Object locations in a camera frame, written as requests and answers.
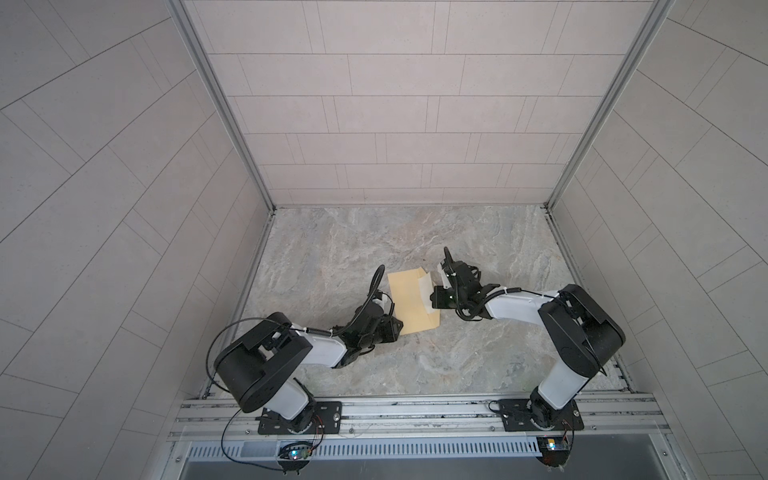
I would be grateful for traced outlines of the tan kraft paper envelope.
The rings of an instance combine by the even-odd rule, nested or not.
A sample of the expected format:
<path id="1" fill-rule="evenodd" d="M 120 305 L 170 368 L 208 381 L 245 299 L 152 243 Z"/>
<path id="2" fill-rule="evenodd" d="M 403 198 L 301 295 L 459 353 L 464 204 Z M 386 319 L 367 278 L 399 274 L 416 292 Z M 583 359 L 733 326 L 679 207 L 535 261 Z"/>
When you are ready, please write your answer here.
<path id="1" fill-rule="evenodd" d="M 428 315 L 419 294 L 417 280 L 419 269 L 394 272 L 387 275 L 389 288 L 395 304 L 395 317 L 404 327 L 401 336 L 433 330 L 440 326 L 440 312 Z"/>

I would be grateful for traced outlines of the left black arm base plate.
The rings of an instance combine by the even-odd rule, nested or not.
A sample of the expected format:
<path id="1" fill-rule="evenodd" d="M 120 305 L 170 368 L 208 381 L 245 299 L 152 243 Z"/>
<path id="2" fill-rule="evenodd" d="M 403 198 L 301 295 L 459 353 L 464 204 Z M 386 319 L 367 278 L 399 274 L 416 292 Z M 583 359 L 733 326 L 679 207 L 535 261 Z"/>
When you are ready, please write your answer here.
<path id="1" fill-rule="evenodd" d="M 264 408 L 259 417 L 259 435 L 338 434 L 343 404 L 339 401 L 311 401 L 295 418 L 289 420 Z"/>

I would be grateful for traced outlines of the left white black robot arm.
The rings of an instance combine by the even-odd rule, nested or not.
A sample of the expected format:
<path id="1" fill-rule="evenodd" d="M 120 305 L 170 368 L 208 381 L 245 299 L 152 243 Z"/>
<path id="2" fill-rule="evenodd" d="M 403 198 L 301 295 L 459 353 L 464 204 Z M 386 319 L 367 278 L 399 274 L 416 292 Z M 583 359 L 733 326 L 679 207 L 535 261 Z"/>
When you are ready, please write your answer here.
<path id="1" fill-rule="evenodd" d="M 396 342 L 402 329 L 394 304 L 384 308 L 377 300 L 364 302 L 348 324 L 328 331 L 300 327 L 275 312 L 224 348 L 213 361 L 212 375 L 242 412 L 265 408 L 302 431 L 315 416 L 316 400 L 294 372 L 302 365 L 345 368 L 377 345 Z"/>

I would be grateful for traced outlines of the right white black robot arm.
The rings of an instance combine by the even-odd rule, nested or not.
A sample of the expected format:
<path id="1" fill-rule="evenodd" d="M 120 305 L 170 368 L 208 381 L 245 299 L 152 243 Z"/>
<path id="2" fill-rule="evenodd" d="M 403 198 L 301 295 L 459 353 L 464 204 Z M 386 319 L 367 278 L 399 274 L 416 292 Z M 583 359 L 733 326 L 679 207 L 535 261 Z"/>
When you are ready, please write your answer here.
<path id="1" fill-rule="evenodd" d="M 481 271 L 449 252 L 440 263 L 443 282 L 430 295 L 432 307 L 452 310 L 464 321 L 510 320 L 543 327 L 558 354 L 545 379 L 520 406 L 498 413 L 524 428 L 576 430 L 574 398 L 625 344 L 618 323 L 581 286 L 552 293 L 481 283 Z"/>

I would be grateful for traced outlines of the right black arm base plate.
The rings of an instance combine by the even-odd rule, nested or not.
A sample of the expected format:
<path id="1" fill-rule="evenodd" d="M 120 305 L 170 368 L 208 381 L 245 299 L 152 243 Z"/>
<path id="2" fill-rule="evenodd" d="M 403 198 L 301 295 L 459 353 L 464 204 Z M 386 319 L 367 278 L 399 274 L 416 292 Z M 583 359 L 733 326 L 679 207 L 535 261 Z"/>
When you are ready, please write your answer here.
<path id="1" fill-rule="evenodd" d="M 500 399 L 494 410 L 501 417 L 506 432 L 582 431 L 584 422 L 574 399 L 562 409 L 554 409 L 546 401 Z"/>

